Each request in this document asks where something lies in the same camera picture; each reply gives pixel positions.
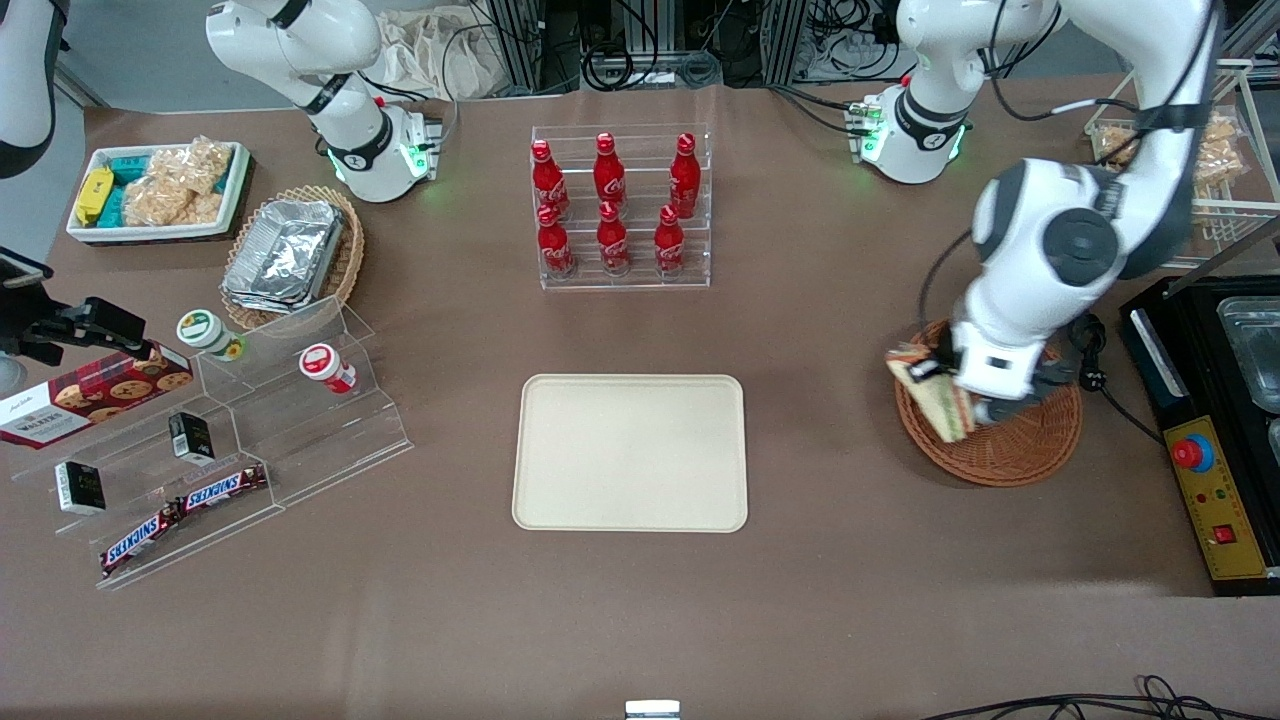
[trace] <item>acrylic bottle rack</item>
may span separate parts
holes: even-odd
[[[627,250],[631,270],[614,278],[604,272],[595,229],[599,224],[599,200],[591,168],[595,164],[595,136],[613,133],[616,152],[626,168],[627,208],[622,224],[627,228]],[[654,231],[658,211],[671,199],[671,163],[676,158],[676,137],[690,132],[698,141],[694,156],[701,167],[701,183],[694,217],[680,220],[685,231],[685,266],[671,279],[663,279],[655,265]],[[532,140],[545,140],[552,156],[564,173],[570,210],[561,218],[568,233],[570,249],[577,260],[577,272],[567,279],[547,273],[538,254],[538,270],[543,290],[662,290],[696,288],[712,283],[712,136],[705,123],[636,124],[636,126],[562,126],[535,127]],[[538,252],[538,195],[532,192],[532,251]]]
[[[399,410],[374,375],[372,336],[346,305],[323,300],[246,333],[246,352],[234,363],[196,355],[200,383],[44,450],[3,446],[10,473],[41,497],[54,533],[90,546],[88,579],[101,577],[99,555],[165,502],[265,465],[266,487],[178,521],[99,583],[118,589],[412,448]],[[335,395],[298,372],[298,355],[316,342],[332,345],[356,369],[355,389]],[[209,424],[214,464],[197,468],[174,456],[169,416],[178,411]],[[64,460],[99,470],[105,511],[82,516],[59,510],[54,468]]]

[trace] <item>aluminum foil container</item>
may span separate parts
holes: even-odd
[[[310,304],[324,286],[342,224],[342,210],[329,202],[269,202],[227,269],[223,292],[243,307],[275,313]]]

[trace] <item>white plastic tray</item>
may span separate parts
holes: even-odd
[[[218,219],[211,223],[198,225],[164,225],[164,227],[124,227],[124,228],[91,228],[81,224],[76,217],[76,206],[72,206],[67,217],[67,234],[83,242],[84,245],[151,245],[163,242],[180,242],[193,238],[223,234],[232,227],[236,217],[236,206],[239,202],[241,188],[244,186],[244,176],[248,173],[250,154],[239,142],[227,142],[233,149],[230,170],[227,173],[227,187],[223,192],[223,206],[218,209]],[[178,145],[136,145],[133,147],[101,147],[95,150],[81,176],[81,182],[73,191],[79,196],[81,187],[88,179],[88,174],[106,165],[115,158],[129,158],[133,155],[151,155],[156,150],[169,147],[186,147],[187,143]]]
[[[526,530],[732,533],[746,523],[728,375],[534,375],[511,515]]]

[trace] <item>small black box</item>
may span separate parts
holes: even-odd
[[[214,441],[209,437],[209,423],[187,413],[169,416],[169,438],[173,439],[173,455],[193,465],[209,465],[214,461]]]
[[[58,506],[63,512],[95,515],[106,510],[102,479],[96,468],[68,460],[54,469],[58,475]]]

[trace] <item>brown table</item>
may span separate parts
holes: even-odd
[[[1010,82],[1020,106],[1115,78]],[[858,97],[865,87],[829,90]],[[531,124],[716,133],[709,291],[545,295],[529,219]],[[352,305],[417,448],[118,593],[8,483],[6,717],[909,719],[1014,697],[1185,693],[1280,712],[1275,600],[1213,600],[1161,451],[1100,397],[1052,479],[963,484],[911,445],[881,356],[922,275],[1018,158],[1084,156],[1082,114],[1024,124],[988,96],[938,181],[896,186],[764,91],[476,102],[440,179],[358,205]],[[334,183],[298,111],[90,111],[87,146],[246,143],[248,201]],[[161,341],[216,307],[227,245],[95,250],[59,237],[51,291],[97,293]],[[977,272],[960,252],[936,314]],[[1116,288],[1119,302],[1144,283]],[[91,354],[70,352],[68,363]],[[1119,342],[1103,355],[1147,416]],[[751,514],[728,536],[531,533],[511,520],[521,384],[535,373],[730,373],[746,396]]]

